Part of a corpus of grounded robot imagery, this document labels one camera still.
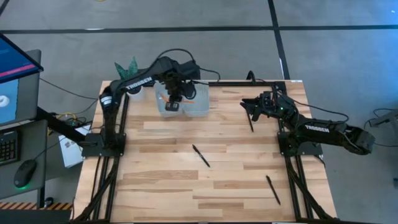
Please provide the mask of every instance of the computer monitor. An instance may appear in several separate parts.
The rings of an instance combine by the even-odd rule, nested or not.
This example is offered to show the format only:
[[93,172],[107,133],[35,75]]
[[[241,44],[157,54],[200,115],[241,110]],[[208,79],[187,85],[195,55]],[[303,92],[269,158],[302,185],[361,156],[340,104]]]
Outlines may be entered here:
[[43,67],[0,34],[0,83],[42,72]]

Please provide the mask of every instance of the black marker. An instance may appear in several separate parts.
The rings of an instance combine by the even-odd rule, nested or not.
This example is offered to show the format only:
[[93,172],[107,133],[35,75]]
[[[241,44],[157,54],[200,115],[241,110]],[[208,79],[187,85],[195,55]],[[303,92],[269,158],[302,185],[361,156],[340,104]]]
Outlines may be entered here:
[[279,197],[278,197],[278,195],[276,194],[276,191],[275,191],[275,189],[274,189],[274,186],[272,185],[271,179],[269,178],[268,175],[267,175],[267,181],[268,181],[268,184],[271,186],[271,190],[272,190],[272,192],[274,193],[274,196],[275,196],[276,201],[277,201],[278,204],[280,205]]
[[206,161],[206,159],[203,157],[203,155],[199,152],[198,148],[195,145],[192,145],[193,150],[195,150],[195,152],[197,152],[199,154],[199,156],[201,157],[201,159],[203,160],[203,162],[205,162],[205,164],[210,167],[209,163]]

